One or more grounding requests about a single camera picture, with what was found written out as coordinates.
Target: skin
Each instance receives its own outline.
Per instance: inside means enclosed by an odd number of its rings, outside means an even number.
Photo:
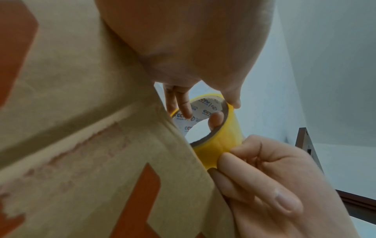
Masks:
[[[222,122],[215,113],[209,128]],[[249,136],[208,172],[242,238],[359,238],[337,192],[297,147]]]
[[[189,90],[203,80],[234,108],[265,44],[274,0],[96,0],[103,20],[138,55],[166,107],[191,118]]]

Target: brown cardboard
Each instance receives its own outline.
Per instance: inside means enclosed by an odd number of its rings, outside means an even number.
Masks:
[[[231,211],[94,2],[24,3],[39,30],[0,109],[0,237],[235,237]]]

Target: white ceiling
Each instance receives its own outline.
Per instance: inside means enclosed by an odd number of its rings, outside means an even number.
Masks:
[[[280,0],[314,143],[376,146],[376,1]]]

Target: brown door frame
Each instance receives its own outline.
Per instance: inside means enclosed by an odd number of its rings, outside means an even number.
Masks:
[[[307,128],[299,128],[295,146],[307,151],[322,170]],[[337,190],[337,193],[341,197],[350,216],[376,225],[376,200],[340,190]]]

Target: packing tape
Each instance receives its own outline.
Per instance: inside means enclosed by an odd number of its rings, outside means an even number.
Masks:
[[[216,168],[217,160],[224,152],[229,152],[231,148],[238,146],[243,141],[242,131],[234,108],[228,104],[220,94],[206,94],[190,100],[193,116],[187,120],[177,109],[171,114],[175,125],[184,136],[198,122],[208,119],[212,113],[222,111],[224,122],[215,128],[206,137],[192,142],[190,145],[195,151],[206,169]]]

